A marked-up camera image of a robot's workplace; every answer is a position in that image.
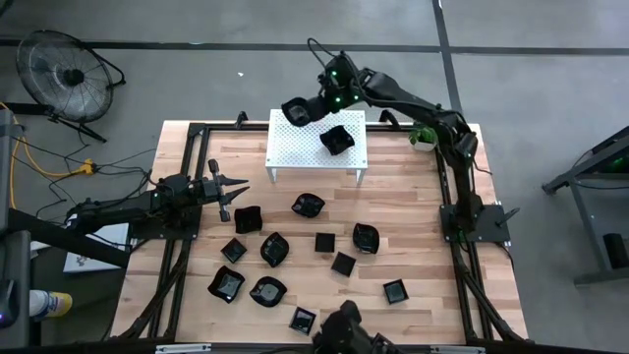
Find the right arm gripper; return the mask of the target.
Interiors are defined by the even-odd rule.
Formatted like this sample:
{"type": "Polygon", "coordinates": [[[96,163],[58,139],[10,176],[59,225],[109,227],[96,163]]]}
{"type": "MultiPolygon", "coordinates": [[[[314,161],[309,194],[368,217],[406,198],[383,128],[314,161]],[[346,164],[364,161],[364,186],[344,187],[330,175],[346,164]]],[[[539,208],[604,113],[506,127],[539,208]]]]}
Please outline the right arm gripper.
{"type": "Polygon", "coordinates": [[[321,96],[307,99],[311,122],[323,119],[328,113],[342,109],[363,100],[359,84],[359,70],[345,52],[335,55],[324,67],[321,77],[321,96]]]}

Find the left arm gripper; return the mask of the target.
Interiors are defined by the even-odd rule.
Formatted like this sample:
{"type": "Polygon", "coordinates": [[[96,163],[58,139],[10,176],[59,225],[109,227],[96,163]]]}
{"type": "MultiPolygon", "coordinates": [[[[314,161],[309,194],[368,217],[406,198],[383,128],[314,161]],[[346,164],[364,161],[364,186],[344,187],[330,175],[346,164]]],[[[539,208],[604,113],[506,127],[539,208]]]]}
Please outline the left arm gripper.
{"type": "Polygon", "coordinates": [[[248,183],[246,179],[232,179],[226,177],[219,170],[219,164],[216,159],[208,161],[211,179],[203,177],[200,183],[200,199],[205,204],[217,203],[219,206],[219,216],[222,222],[231,220],[227,206],[232,203],[238,196],[250,189],[249,186],[242,187],[230,192],[224,192],[224,186],[235,186],[248,183]]]}

